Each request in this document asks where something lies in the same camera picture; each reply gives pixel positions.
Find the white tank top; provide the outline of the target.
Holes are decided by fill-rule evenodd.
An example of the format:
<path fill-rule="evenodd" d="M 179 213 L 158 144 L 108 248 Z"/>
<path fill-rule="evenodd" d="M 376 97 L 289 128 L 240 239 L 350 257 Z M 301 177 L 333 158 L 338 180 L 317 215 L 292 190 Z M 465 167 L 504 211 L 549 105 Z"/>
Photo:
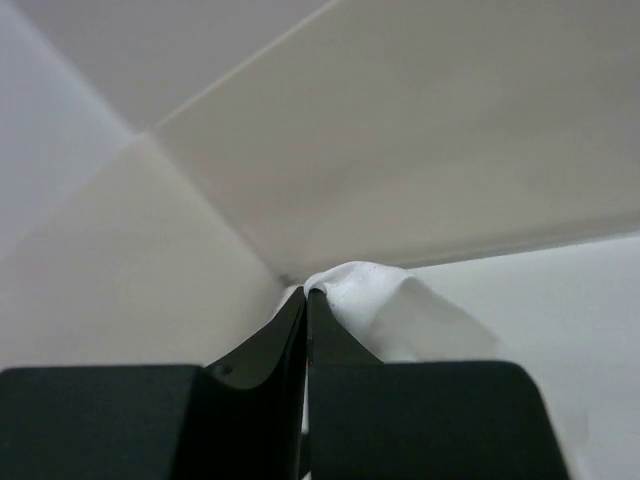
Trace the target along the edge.
<path fill-rule="evenodd" d="M 303 284 L 326 296 L 330 312 L 385 363 L 495 360 L 503 340 L 407 269 L 351 261 L 315 273 Z"/>

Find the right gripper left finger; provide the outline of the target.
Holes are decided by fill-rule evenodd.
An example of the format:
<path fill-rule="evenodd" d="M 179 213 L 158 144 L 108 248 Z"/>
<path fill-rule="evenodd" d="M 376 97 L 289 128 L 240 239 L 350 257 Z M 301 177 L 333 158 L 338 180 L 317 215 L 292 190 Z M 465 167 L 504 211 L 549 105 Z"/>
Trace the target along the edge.
<path fill-rule="evenodd" d="M 209 366 L 29 367 L 1 375 L 5 479 L 296 479 L 305 297 Z"/>

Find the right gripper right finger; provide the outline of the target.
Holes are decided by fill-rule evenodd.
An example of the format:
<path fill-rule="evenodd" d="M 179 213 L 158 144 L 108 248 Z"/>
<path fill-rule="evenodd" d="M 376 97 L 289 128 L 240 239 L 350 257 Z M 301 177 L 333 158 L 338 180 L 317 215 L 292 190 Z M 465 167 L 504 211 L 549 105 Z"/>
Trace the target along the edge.
<path fill-rule="evenodd" d="M 506 361 L 386 364 L 307 299 L 310 471 L 316 479 L 564 479 L 529 374 Z"/>

